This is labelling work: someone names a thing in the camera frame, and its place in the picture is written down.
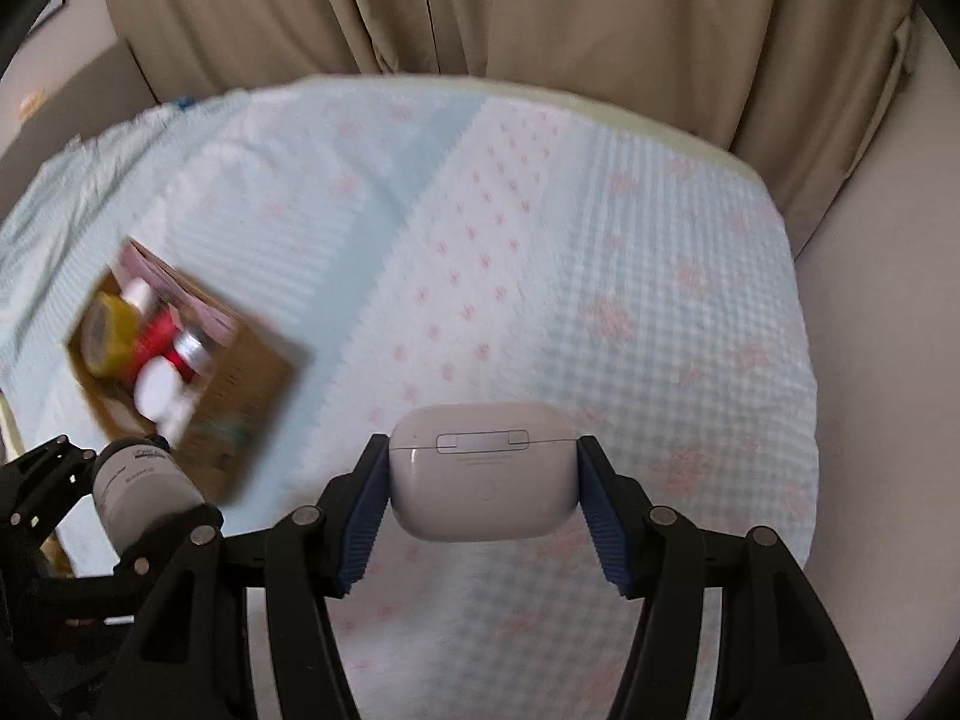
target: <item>bed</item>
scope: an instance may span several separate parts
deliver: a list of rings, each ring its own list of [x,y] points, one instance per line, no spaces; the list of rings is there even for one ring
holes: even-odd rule
[[[0,228],[0,389],[23,442],[101,447],[62,341],[133,236],[289,344],[299,377],[227,533],[269,526],[372,432],[438,402],[535,399],[702,527],[816,512],[816,386],[789,244],[726,152],[582,98],[464,79],[335,79],[163,105],[41,168]],[[92,505],[59,529],[115,560]],[[261,715],[270,690],[251,599]],[[707,599],[691,717],[709,714]],[[330,605],[363,717],[602,717],[640,613],[582,517],[516,543],[414,541],[388,513]]]

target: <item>blue gripper pad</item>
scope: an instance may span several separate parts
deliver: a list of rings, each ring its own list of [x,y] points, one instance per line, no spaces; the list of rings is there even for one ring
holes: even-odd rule
[[[621,480],[592,436],[578,440],[577,464],[580,508],[604,576],[616,585],[620,595],[628,595],[637,579],[631,561],[638,546],[634,534],[637,524],[631,527],[630,512],[623,509],[624,496],[618,495],[617,489]]]
[[[359,466],[353,471],[354,474],[360,472]],[[373,461],[362,490],[354,499],[344,527],[337,566],[337,584],[344,593],[348,593],[356,581],[363,579],[389,498],[390,459],[384,446]]]

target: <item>curtain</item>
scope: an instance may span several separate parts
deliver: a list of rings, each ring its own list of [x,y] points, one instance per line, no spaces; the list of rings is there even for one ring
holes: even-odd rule
[[[313,73],[563,89],[728,148],[795,251],[880,122],[911,0],[107,0],[162,100]]]

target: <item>metal bolt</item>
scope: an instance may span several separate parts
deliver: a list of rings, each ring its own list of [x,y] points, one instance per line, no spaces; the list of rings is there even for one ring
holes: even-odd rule
[[[209,544],[210,541],[213,541],[216,536],[217,529],[212,525],[199,525],[190,533],[190,541],[193,541],[196,546],[202,547],[205,544]]]
[[[765,525],[760,525],[754,528],[754,541],[760,546],[772,547],[776,544],[776,533]]]
[[[650,519],[658,525],[673,525],[677,521],[677,513],[669,506],[655,506],[650,509]]]
[[[312,525],[320,519],[320,510],[316,506],[301,506],[294,511],[291,519],[293,519],[296,525],[301,527],[304,525]]]

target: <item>wall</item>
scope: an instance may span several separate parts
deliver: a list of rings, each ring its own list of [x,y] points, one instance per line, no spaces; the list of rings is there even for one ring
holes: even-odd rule
[[[808,576],[877,720],[901,720],[960,635],[960,70],[928,23],[797,271],[820,385]]]
[[[0,153],[16,137],[16,112],[26,95],[56,92],[115,40],[104,0],[67,0],[66,8],[23,44],[0,79]]]

